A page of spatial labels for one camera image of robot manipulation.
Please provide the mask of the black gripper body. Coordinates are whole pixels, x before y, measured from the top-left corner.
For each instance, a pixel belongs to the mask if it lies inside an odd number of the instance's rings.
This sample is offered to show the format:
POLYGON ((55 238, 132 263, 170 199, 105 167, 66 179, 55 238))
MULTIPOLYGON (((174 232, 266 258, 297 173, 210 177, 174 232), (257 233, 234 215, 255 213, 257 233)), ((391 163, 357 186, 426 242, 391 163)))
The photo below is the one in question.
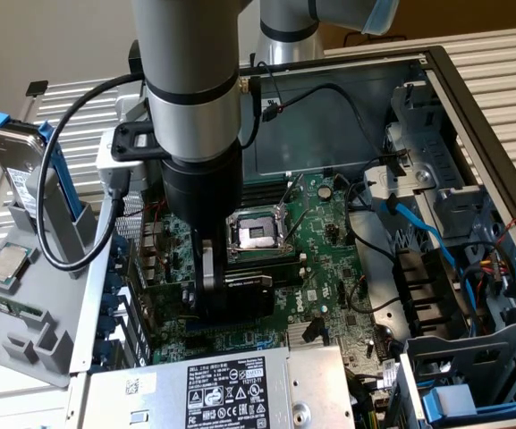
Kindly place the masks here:
POLYGON ((196 231, 212 232, 241 203, 241 144, 234 141, 220 156, 205 162, 164 160, 162 176, 170 210, 196 231))

